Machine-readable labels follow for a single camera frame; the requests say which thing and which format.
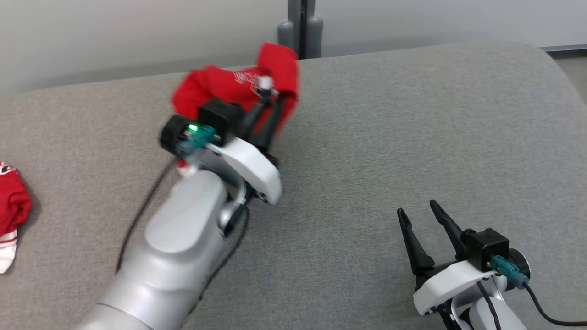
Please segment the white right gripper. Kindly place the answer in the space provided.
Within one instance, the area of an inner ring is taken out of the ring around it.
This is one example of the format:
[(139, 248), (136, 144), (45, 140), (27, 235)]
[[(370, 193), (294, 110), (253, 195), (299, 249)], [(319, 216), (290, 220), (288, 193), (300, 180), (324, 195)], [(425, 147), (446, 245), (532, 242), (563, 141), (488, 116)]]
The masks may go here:
[[(461, 242), (463, 230), (436, 200), (429, 204), (449, 237), (455, 259), (466, 260), (466, 246)], [(482, 272), (467, 261), (444, 265), (438, 271), (415, 236), (403, 208), (398, 208), (398, 220), (410, 267), (420, 280), (413, 294), (417, 312), (438, 314), (447, 330), (498, 330), (499, 275), (495, 271)]]

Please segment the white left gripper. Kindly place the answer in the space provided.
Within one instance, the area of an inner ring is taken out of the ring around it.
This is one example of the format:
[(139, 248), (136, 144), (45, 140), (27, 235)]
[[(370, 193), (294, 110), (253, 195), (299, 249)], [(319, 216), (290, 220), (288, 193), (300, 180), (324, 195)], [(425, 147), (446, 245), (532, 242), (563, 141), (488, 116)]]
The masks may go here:
[(260, 98), (239, 126), (240, 138), (254, 138), (254, 146), (240, 138), (232, 138), (224, 146), (207, 144), (186, 159), (184, 177), (198, 171), (212, 171), (233, 186), (244, 181), (268, 204), (276, 204), (282, 194), (280, 173), (259, 150), (268, 150), (276, 132), (288, 93)]

